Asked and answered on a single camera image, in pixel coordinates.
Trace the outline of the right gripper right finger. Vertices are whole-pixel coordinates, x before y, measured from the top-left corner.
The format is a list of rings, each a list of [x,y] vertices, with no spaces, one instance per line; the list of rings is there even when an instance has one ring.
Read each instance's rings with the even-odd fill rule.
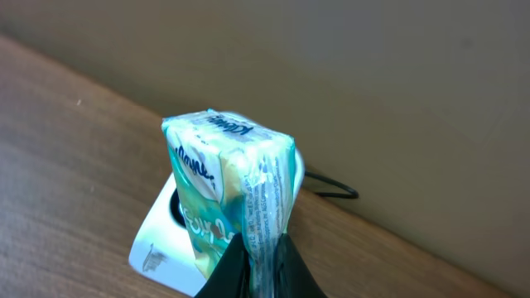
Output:
[[[276,298],[327,298],[286,233],[278,241],[273,280]]]

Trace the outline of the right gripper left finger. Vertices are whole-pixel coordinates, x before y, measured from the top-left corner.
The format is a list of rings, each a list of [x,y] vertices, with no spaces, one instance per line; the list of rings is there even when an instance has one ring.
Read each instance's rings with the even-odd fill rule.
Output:
[[[238,233],[195,298],[248,298],[249,276],[248,252]]]

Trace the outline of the teal tissue pack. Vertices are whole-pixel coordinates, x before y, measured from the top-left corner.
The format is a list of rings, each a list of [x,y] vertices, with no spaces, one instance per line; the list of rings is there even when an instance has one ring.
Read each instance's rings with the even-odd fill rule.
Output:
[[[236,234],[250,294],[272,297],[273,256],[295,201],[293,137],[209,109],[163,120],[195,265],[209,277]]]

